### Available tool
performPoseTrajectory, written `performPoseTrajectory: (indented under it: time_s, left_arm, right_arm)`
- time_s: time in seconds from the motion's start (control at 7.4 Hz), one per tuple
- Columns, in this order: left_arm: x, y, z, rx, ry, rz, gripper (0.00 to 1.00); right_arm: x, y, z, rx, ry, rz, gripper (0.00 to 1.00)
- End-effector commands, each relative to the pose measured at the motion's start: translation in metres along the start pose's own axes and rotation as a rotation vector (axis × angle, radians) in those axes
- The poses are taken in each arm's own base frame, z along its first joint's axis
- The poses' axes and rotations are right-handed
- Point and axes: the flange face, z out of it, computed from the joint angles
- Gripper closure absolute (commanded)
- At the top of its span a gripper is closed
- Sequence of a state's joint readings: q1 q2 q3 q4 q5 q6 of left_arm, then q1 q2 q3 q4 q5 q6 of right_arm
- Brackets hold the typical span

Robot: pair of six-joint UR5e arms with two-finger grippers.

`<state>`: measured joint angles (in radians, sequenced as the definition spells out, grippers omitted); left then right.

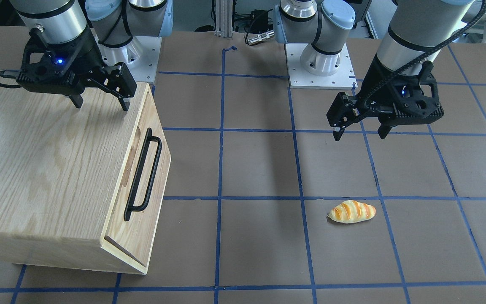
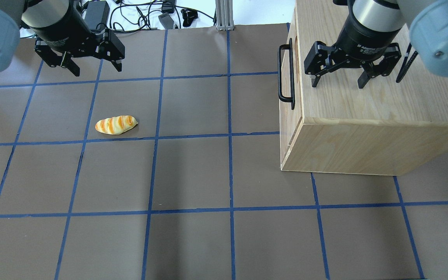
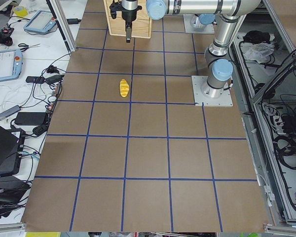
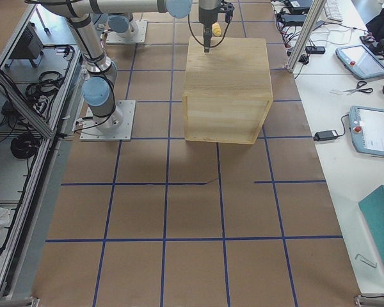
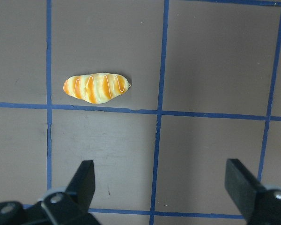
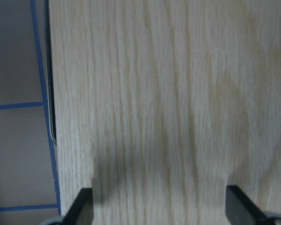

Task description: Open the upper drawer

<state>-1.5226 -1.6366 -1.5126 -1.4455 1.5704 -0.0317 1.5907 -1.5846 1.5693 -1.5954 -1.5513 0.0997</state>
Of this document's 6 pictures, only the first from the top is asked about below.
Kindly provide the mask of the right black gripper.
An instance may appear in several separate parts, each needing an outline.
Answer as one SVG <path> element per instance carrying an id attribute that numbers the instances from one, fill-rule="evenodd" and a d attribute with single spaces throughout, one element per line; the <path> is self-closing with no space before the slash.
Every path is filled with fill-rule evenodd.
<path id="1" fill-rule="evenodd" d="M 40 30 L 30 30 L 17 84 L 29 92 L 69 95 L 77 109 L 83 106 L 85 85 L 114 95 L 124 111 L 135 96 L 137 82 L 124 62 L 104 67 L 91 30 L 84 30 L 73 40 L 49 44 Z"/>

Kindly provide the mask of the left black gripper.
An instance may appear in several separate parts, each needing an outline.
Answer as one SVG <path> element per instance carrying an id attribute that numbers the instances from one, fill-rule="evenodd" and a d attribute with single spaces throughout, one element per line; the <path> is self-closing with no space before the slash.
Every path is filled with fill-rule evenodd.
<path id="1" fill-rule="evenodd" d="M 378 89 L 368 100 L 361 100 L 380 81 L 392 73 L 377 56 L 374 56 L 370 68 L 363 79 L 359 99 L 346 93 L 339 93 L 334 98 L 326 117 L 332 135 L 339 141 L 349 125 L 367 117 L 378 117 L 381 125 L 377 133 L 385 139 L 394 126 L 430 124 L 444 116 L 440 105 L 437 81 L 431 71 L 434 64 L 426 60 L 418 75 L 398 75 Z"/>

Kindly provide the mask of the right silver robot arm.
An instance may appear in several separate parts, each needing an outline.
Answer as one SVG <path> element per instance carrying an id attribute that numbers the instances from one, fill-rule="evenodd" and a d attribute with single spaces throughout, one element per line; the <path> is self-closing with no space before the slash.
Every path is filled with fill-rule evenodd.
<path id="1" fill-rule="evenodd" d="M 140 38 L 168 37 L 171 0 L 12 0 L 29 29 L 15 88 L 64 95 L 76 108 L 86 88 L 114 95 L 129 110 L 155 61 Z"/>

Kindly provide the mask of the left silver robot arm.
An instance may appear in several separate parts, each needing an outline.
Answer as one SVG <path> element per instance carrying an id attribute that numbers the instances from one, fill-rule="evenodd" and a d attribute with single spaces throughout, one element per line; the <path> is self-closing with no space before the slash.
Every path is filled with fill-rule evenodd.
<path id="1" fill-rule="evenodd" d="M 467 25 L 456 29 L 471 4 L 470 0 L 395 1 L 397 9 L 361 89 L 355 96 L 337 94 L 326 114 L 336 141 L 346 127 L 369 117 L 378 118 L 378 134 L 386 138 L 393 127 L 427 125 L 444 116 L 433 62 L 441 49 L 482 17 L 486 1 Z M 330 75 L 332 63 L 321 72 L 319 61 L 339 58 L 355 21 L 352 6 L 343 0 L 282 0 L 273 11 L 276 41 L 305 43 L 305 69 Z"/>

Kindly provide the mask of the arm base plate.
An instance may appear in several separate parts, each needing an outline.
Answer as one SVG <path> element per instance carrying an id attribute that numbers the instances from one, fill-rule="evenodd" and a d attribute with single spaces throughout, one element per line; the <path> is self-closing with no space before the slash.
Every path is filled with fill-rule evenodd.
<path id="1" fill-rule="evenodd" d="M 285 51 L 291 88 L 351 90 L 358 87 L 346 44 L 334 55 L 321 54 L 305 43 L 286 44 Z"/>
<path id="2" fill-rule="evenodd" d="M 161 37 L 138 36 L 133 37 L 127 46 L 109 48 L 99 45 L 99 48 L 106 64 L 113 66 L 116 63 L 124 62 L 135 81 L 154 84 L 161 44 Z"/>

